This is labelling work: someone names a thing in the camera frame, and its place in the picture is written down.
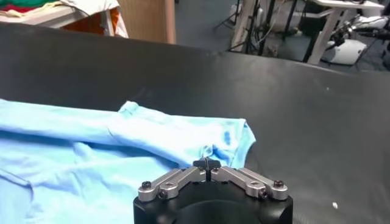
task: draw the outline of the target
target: bolt head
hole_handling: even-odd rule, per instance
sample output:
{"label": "bolt head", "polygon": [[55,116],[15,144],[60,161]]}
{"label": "bolt head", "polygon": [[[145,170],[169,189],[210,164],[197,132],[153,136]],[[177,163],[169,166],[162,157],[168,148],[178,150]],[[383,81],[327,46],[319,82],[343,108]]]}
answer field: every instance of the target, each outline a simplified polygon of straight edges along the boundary
{"label": "bolt head", "polygon": [[159,193],[158,193],[158,197],[161,198],[161,199],[166,199],[168,197],[168,193],[166,190],[161,190]]}
{"label": "bolt head", "polygon": [[275,180],[274,181],[274,187],[283,187],[285,184],[281,180]]}
{"label": "bolt head", "polygon": [[149,189],[152,187],[152,183],[150,181],[142,182],[142,189]]}
{"label": "bolt head", "polygon": [[265,199],[268,197],[267,190],[265,188],[260,189],[259,191],[259,197],[262,199]]}

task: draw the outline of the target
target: black table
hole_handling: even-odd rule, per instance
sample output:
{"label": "black table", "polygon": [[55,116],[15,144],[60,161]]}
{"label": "black table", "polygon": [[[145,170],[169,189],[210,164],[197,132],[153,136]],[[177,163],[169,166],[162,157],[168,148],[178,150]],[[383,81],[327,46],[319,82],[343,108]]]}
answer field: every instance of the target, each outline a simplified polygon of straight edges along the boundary
{"label": "black table", "polygon": [[390,223],[388,75],[0,24],[0,97],[243,117],[246,166],[285,181],[296,223]]}

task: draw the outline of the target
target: metal stand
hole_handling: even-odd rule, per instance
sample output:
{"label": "metal stand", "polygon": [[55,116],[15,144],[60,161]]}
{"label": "metal stand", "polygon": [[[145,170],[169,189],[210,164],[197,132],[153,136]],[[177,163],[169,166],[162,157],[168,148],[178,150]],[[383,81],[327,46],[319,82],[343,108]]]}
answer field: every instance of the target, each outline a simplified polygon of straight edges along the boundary
{"label": "metal stand", "polygon": [[256,46],[251,42],[250,38],[247,37],[246,40],[245,40],[244,42],[239,43],[239,44],[237,44],[237,45],[235,45],[235,46],[233,46],[233,47],[230,47],[230,48],[228,48],[226,51],[237,52],[237,51],[232,51],[232,50],[233,50],[234,48],[240,47],[240,46],[242,46],[242,45],[244,45],[244,44],[246,44],[245,54],[248,54],[248,53],[249,53],[249,48],[248,48],[248,46],[252,46],[254,49],[256,49]]}
{"label": "metal stand", "polygon": [[236,12],[234,14],[231,14],[228,18],[224,19],[222,22],[220,22],[217,26],[215,26],[213,28],[213,31],[215,31],[216,29],[218,29],[218,27],[220,27],[221,25],[224,25],[226,27],[228,27],[229,29],[232,29],[231,26],[229,26],[228,24],[226,24],[227,21],[229,21],[231,19],[231,17],[234,16],[234,22],[233,22],[233,25],[236,25],[237,23],[237,17],[238,17],[238,9],[239,9],[239,0],[237,0],[237,3],[236,3],[237,7],[236,7]]}
{"label": "metal stand", "polygon": [[327,22],[325,23],[322,32],[318,35],[318,38],[314,44],[313,51],[308,59],[308,63],[310,64],[318,64],[319,60],[324,54],[325,49],[327,47],[327,42],[329,41],[330,35],[333,32],[333,28],[335,28],[336,23],[340,17],[341,12],[344,9],[335,8],[332,13],[329,15]]}
{"label": "metal stand", "polygon": [[313,33],[311,38],[310,38],[309,46],[307,47],[305,56],[303,57],[303,60],[302,60],[305,63],[307,63],[307,61],[309,60],[309,58],[311,56],[311,53],[313,51],[314,44],[316,43],[319,32],[320,32],[320,30],[317,29],[317,31],[315,31],[315,33]]}
{"label": "metal stand", "polygon": [[266,42],[265,37],[266,37],[267,33],[269,32],[269,29],[271,28],[270,23],[271,23],[272,14],[274,12],[274,7],[275,7],[275,0],[271,0],[271,2],[269,3],[269,7],[268,7],[265,28],[264,28],[263,34],[261,35],[261,42],[260,42],[260,45],[258,47],[257,55],[259,55],[259,56],[262,55],[263,51],[264,51],[264,45]]}
{"label": "metal stand", "polygon": [[293,18],[293,14],[295,12],[295,8],[297,7],[297,2],[298,2],[298,0],[294,0],[292,2],[290,13],[288,14],[288,17],[287,17],[287,23],[286,23],[286,26],[285,26],[285,31],[283,32],[283,37],[282,37],[283,41],[286,39],[286,36],[287,36],[287,33],[288,33],[288,29],[290,28],[291,20]]}
{"label": "metal stand", "polygon": [[249,48],[251,46],[254,47],[254,45],[252,44],[252,33],[254,31],[254,27],[255,27],[255,21],[256,21],[256,18],[257,18],[257,13],[258,13],[258,9],[259,9],[259,3],[258,3],[259,0],[256,0],[255,1],[255,7],[253,8],[253,12],[252,12],[252,17],[250,18],[250,26],[249,26],[249,30],[248,30],[248,35],[246,37],[246,47],[245,47],[245,54],[248,54],[249,53]]}

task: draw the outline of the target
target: white cloth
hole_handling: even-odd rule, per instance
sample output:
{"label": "white cloth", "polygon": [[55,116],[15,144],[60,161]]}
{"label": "white cloth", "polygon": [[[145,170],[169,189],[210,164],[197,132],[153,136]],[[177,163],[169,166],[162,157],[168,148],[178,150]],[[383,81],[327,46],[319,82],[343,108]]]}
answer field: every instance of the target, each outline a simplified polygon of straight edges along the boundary
{"label": "white cloth", "polygon": [[60,0],[65,5],[76,7],[89,15],[119,6],[117,0]]}
{"label": "white cloth", "polygon": [[[119,7],[117,0],[60,0],[65,5],[76,7],[89,15]],[[116,24],[115,35],[128,38],[126,27],[119,12],[119,20]]]}

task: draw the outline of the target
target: green fabric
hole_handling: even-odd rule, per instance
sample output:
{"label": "green fabric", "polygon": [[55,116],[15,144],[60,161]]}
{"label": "green fabric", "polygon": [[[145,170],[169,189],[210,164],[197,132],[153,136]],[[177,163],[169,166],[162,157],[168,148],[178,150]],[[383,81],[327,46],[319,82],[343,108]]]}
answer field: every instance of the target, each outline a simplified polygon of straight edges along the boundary
{"label": "green fabric", "polygon": [[20,7],[41,7],[47,2],[54,2],[55,0],[0,0],[0,6],[13,4]]}

